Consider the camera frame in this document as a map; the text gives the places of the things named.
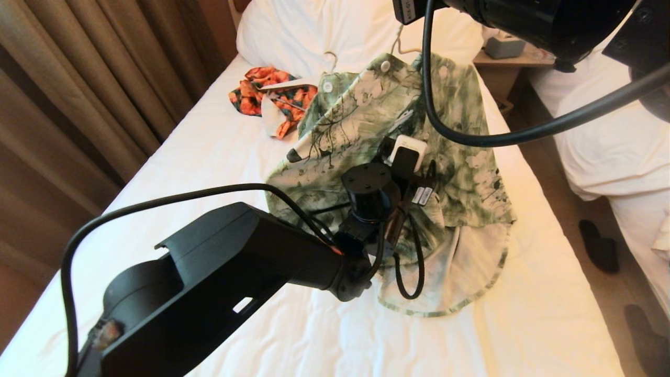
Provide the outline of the white wire hanger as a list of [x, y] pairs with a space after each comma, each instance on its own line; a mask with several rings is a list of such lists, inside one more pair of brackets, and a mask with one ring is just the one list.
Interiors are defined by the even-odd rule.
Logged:
[[421, 48], [411, 48], [404, 49], [402, 47], [402, 33], [404, 31], [404, 25], [400, 24], [397, 32], [395, 34], [395, 40], [393, 41], [392, 48], [390, 49], [391, 55], [406, 55], [408, 53], [422, 53]]

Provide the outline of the green floral short-sleeve shirt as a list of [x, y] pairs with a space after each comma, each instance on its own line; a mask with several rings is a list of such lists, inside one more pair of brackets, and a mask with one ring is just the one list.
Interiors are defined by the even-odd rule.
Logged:
[[299, 139], [267, 177], [303, 210], [344, 203], [340, 177], [370, 162], [385, 137], [407, 135], [428, 144], [421, 163], [437, 163], [437, 186], [411, 213], [397, 244], [400, 277], [419, 281], [412, 233], [425, 258], [425, 283], [408, 300], [397, 286], [394, 259], [385, 258], [373, 286], [378, 302], [415, 317], [440, 317], [474, 303], [503, 271], [516, 220], [491, 148], [464, 146], [440, 135], [426, 117], [421, 57], [411, 64], [388, 53], [364, 71], [324, 76], [298, 126]]

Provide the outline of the white hanger with metal hook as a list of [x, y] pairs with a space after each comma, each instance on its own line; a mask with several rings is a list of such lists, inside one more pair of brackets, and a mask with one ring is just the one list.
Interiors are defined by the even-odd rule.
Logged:
[[268, 92], [268, 91], [278, 91], [278, 90], [283, 90], [283, 89], [293, 89], [301, 86], [306, 86], [306, 85], [312, 85], [312, 86], [318, 86], [320, 84], [321, 79], [329, 74], [332, 74], [335, 71], [335, 68], [337, 67], [338, 64], [338, 56], [336, 53], [332, 51], [325, 51], [325, 55], [328, 55], [332, 57], [332, 64], [330, 65], [329, 69], [327, 71], [324, 71], [318, 75], [314, 76], [309, 76], [306, 78], [301, 78], [301, 79], [296, 79], [292, 81], [287, 81], [285, 83], [277, 83], [277, 84], [270, 84], [263, 86], [262, 88], [259, 88], [260, 92]]

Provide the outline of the grey tissue box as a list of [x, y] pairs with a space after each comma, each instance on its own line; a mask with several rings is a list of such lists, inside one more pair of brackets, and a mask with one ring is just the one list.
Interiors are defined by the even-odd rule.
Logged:
[[526, 48], [527, 42], [504, 31], [488, 38], [484, 45], [484, 52], [494, 60], [520, 57]]

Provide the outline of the wooden nightstand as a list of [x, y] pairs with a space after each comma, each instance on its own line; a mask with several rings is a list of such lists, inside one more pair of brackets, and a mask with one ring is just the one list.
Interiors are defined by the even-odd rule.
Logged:
[[527, 86], [528, 76], [536, 68], [552, 68], [555, 56], [527, 45], [519, 57], [495, 59], [481, 49], [474, 65], [484, 84], [497, 100], [515, 104]]

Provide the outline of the white pillow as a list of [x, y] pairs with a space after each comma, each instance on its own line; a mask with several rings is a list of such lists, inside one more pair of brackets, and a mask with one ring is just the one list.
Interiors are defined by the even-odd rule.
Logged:
[[[237, 50], [252, 66], [272, 66], [297, 78], [327, 71], [358, 74], [390, 53], [400, 23], [392, 0], [252, 0], [237, 29]], [[421, 48], [423, 21], [404, 26], [402, 47]], [[419, 53], [394, 55], [411, 64]]]

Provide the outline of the black slipper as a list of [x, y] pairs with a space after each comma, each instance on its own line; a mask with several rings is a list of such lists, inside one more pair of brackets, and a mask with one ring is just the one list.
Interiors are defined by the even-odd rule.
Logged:
[[616, 242], [611, 238], [603, 238], [596, 225], [590, 220], [580, 220], [578, 228], [589, 260], [601, 272], [617, 274], [620, 271], [620, 265]]

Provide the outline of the orange floral garment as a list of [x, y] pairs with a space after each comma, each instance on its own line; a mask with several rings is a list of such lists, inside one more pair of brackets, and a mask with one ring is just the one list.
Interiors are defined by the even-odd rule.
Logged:
[[296, 79], [298, 78], [289, 72], [280, 71], [272, 66], [252, 68], [228, 97], [240, 114], [261, 117], [268, 136], [283, 139], [294, 131], [303, 119], [318, 94], [318, 87], [306, 85], [265, 93], [260, 92], [259, 88]]

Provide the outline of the white duvet bed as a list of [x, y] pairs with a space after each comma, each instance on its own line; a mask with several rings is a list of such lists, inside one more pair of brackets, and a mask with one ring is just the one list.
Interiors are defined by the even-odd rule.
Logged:
[[[531, 85], [554, 118], [630, 83], [629, 68], [596, 49], [576, 71], [549, 69]], [[554, 136], [572, 191], [605, 196], [629, 250], [670, 318], [670, 123], [635, 101]]]

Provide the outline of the white sheeted bed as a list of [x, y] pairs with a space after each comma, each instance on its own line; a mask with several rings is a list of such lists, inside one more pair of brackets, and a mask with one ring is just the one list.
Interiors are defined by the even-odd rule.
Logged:
[[[263, 182], [295, 143], [268, 138], [228, 93], [236, 57], [108, 210], [210, 187]], [[494, 286], [445, 317], [342, 303], [286, 285], [192, 377], [624, 377], [603, 315], [538, 179], [517, 147], [494, 151], [516, 222]]]

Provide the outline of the brown curtain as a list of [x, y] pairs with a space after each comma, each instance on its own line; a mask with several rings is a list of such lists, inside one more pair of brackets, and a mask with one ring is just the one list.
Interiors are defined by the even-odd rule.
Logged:
[[235, 36], [229, 0], [0, 0], [0, 263], [48, 279]]

